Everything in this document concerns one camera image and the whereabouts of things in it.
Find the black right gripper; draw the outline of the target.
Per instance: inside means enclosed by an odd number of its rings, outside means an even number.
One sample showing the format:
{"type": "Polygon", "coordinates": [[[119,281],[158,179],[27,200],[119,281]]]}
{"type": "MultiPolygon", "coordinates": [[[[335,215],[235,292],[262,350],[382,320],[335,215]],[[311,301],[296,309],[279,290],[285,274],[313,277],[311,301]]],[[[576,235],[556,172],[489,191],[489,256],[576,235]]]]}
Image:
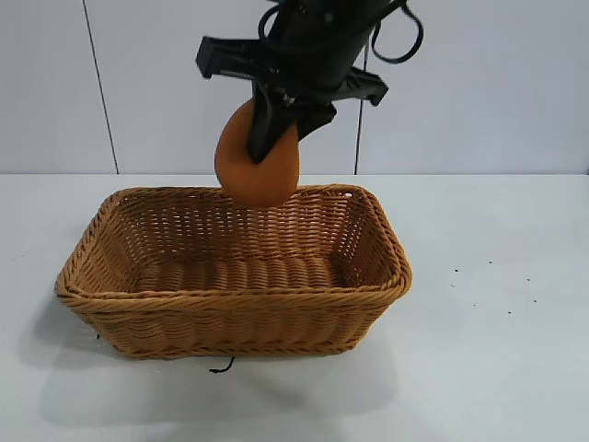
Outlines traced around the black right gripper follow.
{"type": "Polygon", "coordinates": [[[202,38],[196,64],[203,77],[252,83],[247,148],[254,164],[293,124],[299,141],[330,124],[337,115],[332,101],[380,103],[387,85],[354,63],[375,25],[395,8],[389,1],[280,1],[261,17],[255,39],[202,38]],[[294,114],[296,102],[304,104],[294,114]]]}

